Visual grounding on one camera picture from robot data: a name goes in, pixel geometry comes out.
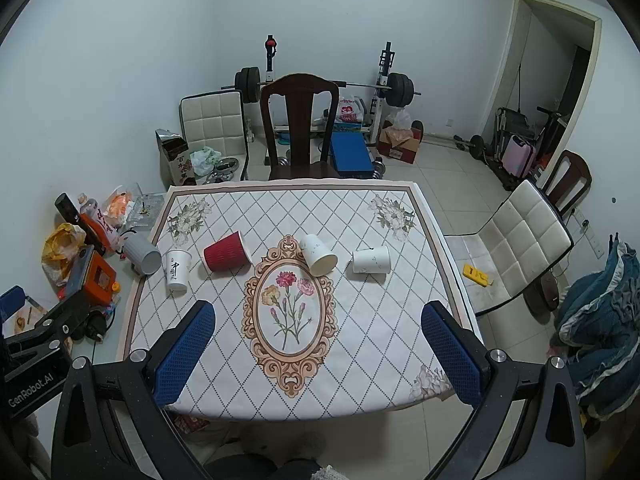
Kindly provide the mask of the grey mug with handle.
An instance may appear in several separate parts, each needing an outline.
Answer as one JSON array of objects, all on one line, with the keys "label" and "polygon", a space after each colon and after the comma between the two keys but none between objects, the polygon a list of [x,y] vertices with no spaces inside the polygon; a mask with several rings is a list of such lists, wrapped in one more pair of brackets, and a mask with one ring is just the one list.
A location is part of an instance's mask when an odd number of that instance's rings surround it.
[{"label": "grey mug with handle", "polygon": [[122,253],[140,275],[153,275],[162,265],[162,254],[157,247],[134,231],[128,231],[122,236]]}]

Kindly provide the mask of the white paper cup with print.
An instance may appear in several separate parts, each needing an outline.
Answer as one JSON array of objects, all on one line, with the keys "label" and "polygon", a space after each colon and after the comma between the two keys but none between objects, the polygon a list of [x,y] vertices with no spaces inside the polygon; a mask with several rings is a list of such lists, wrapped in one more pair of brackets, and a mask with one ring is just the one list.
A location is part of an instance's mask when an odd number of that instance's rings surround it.
[{"label": "white paper cup with print", "polygon": [[170,292],[183,294],[189,286],[191,254],[182,249],[171,249],[166,255],[165,278]]}]

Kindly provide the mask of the red paper cup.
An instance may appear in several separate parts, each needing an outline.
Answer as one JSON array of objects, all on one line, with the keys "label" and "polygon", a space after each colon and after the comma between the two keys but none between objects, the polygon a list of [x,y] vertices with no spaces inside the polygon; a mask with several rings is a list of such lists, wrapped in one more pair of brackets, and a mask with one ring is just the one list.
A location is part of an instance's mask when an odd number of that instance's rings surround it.
[{"label": "red paper cup", "polygon": [[207,246],[203,250],[203,257],[209,272],[237,269],[253,263],[252,255],[247,250],[239,231]]}]

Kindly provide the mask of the white paper cup far right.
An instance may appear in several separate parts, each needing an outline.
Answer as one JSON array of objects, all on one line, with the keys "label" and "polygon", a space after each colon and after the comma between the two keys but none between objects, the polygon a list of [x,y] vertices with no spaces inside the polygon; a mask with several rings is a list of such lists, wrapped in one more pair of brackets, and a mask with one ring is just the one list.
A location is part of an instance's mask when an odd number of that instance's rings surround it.
[{"label": "white paper cup far right", "polygon": [[352,254],[352,272],[356,274],[389,274],[390,270],[392,260],[385,246],[361,249]]}]

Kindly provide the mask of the white speckled paper cup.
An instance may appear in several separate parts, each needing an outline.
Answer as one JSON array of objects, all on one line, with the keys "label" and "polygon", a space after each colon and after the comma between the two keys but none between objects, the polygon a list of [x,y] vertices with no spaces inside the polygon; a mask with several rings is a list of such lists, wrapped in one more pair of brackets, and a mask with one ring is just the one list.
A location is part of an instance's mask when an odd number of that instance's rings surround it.
[{"label": "white speckled paper cup", "polygon": [[316,234],[305,234],[300,239],[299,247],[312,276],[318,278],[329,274],[337,266],[337,255]]}]

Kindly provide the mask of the yellow plastic bag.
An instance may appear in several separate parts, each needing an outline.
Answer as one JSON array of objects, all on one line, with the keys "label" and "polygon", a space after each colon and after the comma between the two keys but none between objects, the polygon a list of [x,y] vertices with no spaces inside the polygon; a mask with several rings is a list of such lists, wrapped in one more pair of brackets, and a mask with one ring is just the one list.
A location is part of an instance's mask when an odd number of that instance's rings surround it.
[{"label": "yellow plastic bag", "polygon": [[41,266],[55,286],[61,287],[67,283],[85,238],[86,233],[79,226],[63,222],[44,241]]}]

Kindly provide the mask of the yellow tool on chair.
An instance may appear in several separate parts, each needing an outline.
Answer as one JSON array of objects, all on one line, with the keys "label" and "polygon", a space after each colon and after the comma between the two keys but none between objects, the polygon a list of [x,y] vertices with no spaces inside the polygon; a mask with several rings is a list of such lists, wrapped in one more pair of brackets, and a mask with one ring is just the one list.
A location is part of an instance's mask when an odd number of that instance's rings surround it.
[{"label": "yellow tool on chair", "polygon": [[469,263],[463,265],[462,274],[468,280],[482,287],[491,285],[488,274],[478,270],[475,266],[471,266]]}]

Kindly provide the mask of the orange box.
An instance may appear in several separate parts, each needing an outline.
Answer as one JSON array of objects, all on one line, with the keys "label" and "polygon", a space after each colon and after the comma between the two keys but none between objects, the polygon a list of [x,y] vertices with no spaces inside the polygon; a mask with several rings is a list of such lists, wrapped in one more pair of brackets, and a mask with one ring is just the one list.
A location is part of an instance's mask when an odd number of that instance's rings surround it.
[{"label": "orange box", "polygon": [[58,291],[58,299],[66,299],[80,290],[90,306],[108,307],[118,292],[117,285],[115,270],[93,246],[82,246],[66,284]]}]

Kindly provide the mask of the white padded chair right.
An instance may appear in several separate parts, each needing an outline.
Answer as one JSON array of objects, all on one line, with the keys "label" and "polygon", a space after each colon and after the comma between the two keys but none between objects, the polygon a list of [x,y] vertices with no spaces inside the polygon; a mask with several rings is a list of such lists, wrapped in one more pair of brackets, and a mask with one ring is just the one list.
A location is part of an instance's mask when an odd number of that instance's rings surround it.
[{"label": "white padded chair right", "polygon": [[570,232],[548,198],[532,182],[521,182],[477,232],[448,235],[458,266],[488,276],[482,286],[463,280],[477,315],[520,296],[574,247]]}]

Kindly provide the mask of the white padded chair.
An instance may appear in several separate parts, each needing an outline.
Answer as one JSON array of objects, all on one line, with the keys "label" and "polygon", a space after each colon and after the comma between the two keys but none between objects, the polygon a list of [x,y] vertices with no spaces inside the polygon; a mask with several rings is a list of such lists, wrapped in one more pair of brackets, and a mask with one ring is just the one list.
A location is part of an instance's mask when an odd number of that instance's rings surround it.
[{"label": "white padded chair", "polygon": [[179,103],[179,116],[190,155],[213,150],[221,158],[235,158],[239,167],[232,179],[246,179],[248,141],[241,92],[220,90],[186,96]]},{"label": "white padded chair", "polygon": [[463,280],[477,315],[520,296],[574,247],[570,232],[548,198],[532,182],[521,182],[477,232],[448,235],[458,266],[488,276],[482,286]]}]

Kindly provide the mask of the blue denim clothing pile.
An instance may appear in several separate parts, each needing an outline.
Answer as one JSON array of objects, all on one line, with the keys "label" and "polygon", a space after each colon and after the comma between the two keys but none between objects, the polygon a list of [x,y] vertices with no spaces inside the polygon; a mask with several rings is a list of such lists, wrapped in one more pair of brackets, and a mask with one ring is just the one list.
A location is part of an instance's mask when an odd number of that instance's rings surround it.
[{"label": "blue denim clothing pile", "polygon": [[607,420],[639,395],[639,258],[613,236],[602,271],[577,280],[556,311],[551,348],[589,416]]}]

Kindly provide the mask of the snack bag orange white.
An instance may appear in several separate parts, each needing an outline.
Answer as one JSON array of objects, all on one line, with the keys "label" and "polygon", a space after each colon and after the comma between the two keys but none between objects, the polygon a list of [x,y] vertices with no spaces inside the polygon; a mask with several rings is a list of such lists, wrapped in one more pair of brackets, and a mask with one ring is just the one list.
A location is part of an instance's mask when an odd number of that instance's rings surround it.
[{"label": "snack bag orange white", "polygon": [[121,228],[134,208],[136,196],[126,186],[119,186],[104,200],[101,206],[106,222],[115,229]]}]

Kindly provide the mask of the floral patterned tablecloth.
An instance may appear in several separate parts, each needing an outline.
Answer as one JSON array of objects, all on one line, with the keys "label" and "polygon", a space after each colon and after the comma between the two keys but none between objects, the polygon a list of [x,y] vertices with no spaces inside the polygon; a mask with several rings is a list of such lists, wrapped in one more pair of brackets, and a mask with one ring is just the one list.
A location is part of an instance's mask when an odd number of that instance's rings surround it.
[{"label": "floral patterned tablecloth", "polygon": [[[209,272],[203,250],[239,231],[252,264]],[[312,276],[300,239],[316,234],[337,266]],[[412,182],[296,180],[171,188],[151,232],[163,253],[190,252],[189,286],[139,278],[117,354],[147,349],[198,300],[216,327],[174,405],[209,419],[303,420],[403,408],[448,389],[421,330],[439,300],[477,322],[454,258]],[[385,246],[389,274],[352,272],[357,250]]]}]

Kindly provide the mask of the patterned gift box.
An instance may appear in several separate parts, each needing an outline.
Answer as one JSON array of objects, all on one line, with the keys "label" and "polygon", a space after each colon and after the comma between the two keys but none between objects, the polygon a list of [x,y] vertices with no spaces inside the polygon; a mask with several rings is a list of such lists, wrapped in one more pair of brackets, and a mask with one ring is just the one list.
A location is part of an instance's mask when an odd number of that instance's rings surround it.
[{"label": "patterned gift box", "polygon": [[196,185],[190,148],[186,139],[179,133],[165,129],[156,129],[155,136],[160,151],[160,169],[169,178],[170,184]]}]

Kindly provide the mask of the dark wooden chair by door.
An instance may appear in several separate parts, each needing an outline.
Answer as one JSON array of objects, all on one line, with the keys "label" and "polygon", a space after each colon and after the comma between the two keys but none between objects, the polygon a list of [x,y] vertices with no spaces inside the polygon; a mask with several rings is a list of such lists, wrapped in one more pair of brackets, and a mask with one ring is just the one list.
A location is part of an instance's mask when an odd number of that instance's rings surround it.
[{"label": "dark wooden chair by door", "polygon": [[562,151],[542,192],[562,218],[567,218],[591,188],[592,175],[582,156]]}]

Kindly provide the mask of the pink suitcase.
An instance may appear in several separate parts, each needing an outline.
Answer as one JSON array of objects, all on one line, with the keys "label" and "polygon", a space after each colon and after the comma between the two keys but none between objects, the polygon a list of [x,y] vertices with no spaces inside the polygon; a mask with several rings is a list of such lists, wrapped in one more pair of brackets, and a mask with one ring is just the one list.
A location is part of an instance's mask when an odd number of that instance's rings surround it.
[{"label": "pink suitcase", "polygon": [[514,134],[510,137],[501,159],[502,166],[508,174],[516,178],[524,178],[534,161],[536,148],[526,139]]}]

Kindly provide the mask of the dumbbell on floor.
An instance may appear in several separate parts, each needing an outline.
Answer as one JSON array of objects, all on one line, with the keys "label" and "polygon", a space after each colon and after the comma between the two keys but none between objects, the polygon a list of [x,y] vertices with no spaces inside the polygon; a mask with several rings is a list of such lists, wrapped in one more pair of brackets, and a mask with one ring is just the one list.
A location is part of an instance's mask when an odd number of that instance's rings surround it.
[{"label": "dumbbell on floor", "polygon": [[485,143],[483,137],[474,134],[470,140],[463,140],[461,136],[454,136],[454,145],[460,151],[468,151],[476,160],[485,159]]}]

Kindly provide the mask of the brown cardboard box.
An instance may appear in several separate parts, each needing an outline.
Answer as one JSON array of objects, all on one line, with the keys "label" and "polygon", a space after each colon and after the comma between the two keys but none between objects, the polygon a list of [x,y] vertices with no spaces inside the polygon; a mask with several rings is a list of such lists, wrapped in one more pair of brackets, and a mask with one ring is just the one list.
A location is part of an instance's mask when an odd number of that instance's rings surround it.
[{"label": "brown cardboard box", "polygon": [[378,152],[391,159],[413,164],[421,144],[421,133],[418,129],[384,128],[378,137]]}]

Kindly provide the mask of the blue weight bench pad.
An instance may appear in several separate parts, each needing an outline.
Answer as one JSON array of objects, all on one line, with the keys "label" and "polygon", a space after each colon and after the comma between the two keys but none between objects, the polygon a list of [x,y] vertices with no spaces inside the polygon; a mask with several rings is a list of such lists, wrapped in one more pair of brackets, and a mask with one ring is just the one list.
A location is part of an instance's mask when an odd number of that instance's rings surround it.
[{"label": "blue weight bench pad", "polygon": [[331,162],[342,178],[369,179],[373,164],[366,142],[359,132],[337,131],[331,138]]}]

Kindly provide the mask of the white padded chair left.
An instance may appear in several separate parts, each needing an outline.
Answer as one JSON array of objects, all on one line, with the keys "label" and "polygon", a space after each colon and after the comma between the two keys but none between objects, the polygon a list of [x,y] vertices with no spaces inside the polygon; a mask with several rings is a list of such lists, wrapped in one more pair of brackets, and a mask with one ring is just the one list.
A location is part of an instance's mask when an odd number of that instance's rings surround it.
[{"label": "white padded chair left", "polygon": [[248,141],[241,92],[220,90],[186,96],[179,103],[179,116],[190,155],[213,150],[221,158],[235,158],[239,167],[232,179],[246,179]]}]

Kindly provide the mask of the red white plastic bag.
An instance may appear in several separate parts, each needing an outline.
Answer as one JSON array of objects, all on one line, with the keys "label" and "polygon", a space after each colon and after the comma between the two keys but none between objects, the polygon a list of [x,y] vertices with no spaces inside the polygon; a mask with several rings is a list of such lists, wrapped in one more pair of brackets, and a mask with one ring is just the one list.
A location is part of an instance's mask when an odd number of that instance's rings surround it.
[{"label": "red white plastic bag", "polygon": [[336,120],[346,124],[362,124],[366,107],[358,96],[341,96],[337,102]]}]

